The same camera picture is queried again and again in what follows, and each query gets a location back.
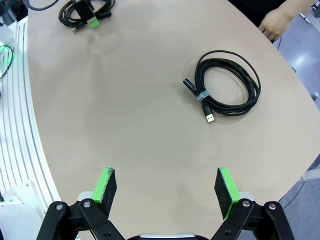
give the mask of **person's hand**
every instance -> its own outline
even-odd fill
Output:
[[[288,29],[293,18],[277,8],[265,15],[259,30],[270,40],[276,41]]]

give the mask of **usb connector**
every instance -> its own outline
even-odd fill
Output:
[[[202,104],[201,107],[208,123],[211,123],[213,120],[215,120],[210,107],[205,104]]]
[[[211,123],[214,119],[214,115],[213,114],[210,114],[208,116],[206,116],[206,120],[208,121],[208,123]]]

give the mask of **black bracket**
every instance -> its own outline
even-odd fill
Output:
[[[89,230],[98,240],[125,240],[92,199],[68,206],[63,201],[50,204],[37,240],[74,240]]]
[[[236,240],[242,230],[252,231],[257,240],[295,239],[277,201],[261,206],[246,198],[239,200],[211,240]]]

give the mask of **table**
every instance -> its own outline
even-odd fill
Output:
[[[263,204],[279,200],[319,154],[316,105],[274,46],[226,0],[119,0],[99,28],[76,33],[58,20],[64,2],[29,12],[42,146],[68,204],[95,187],[104,166],[115,168],[110,220],[125,238],[211,237],[222,223],[217,167],[228,167],[238,189]],[[208,124],[182,81],[193,81],[199,57],[217,49],[244,56],[262,90],[248,114],[216,114]],[[227,104],[246,97],[221,69],[209,71],[206,85]]]

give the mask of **usb cable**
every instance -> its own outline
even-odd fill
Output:
[[[232,54],[242,59],[252,69],[256,80],[250,76],[250,74],[238,63],[225,59],[225,58],[208,58],[203,60],[207,55],[213,53],[227,53]],[[210,68],[224,68],[233,73],[243,83],[248,92],[248,99],[243,104],[228,105],[215,100],[207,91],[205,87],[205,73]],[[214,120],[213,112],[216,112],[225,116],[241,116],[251,110],[256,105],[258,97],[261,92],[261,83],[256,70],[251,64],[241,55],[226,50],[214,50],[205,53],[198,61],[195,67],[194,74],[195,86],[188,80],[185,79],[183,83],[188,89],[196,96],[198,102],[202,106],[204,115],[206,116],[207,122],[210,123]]]

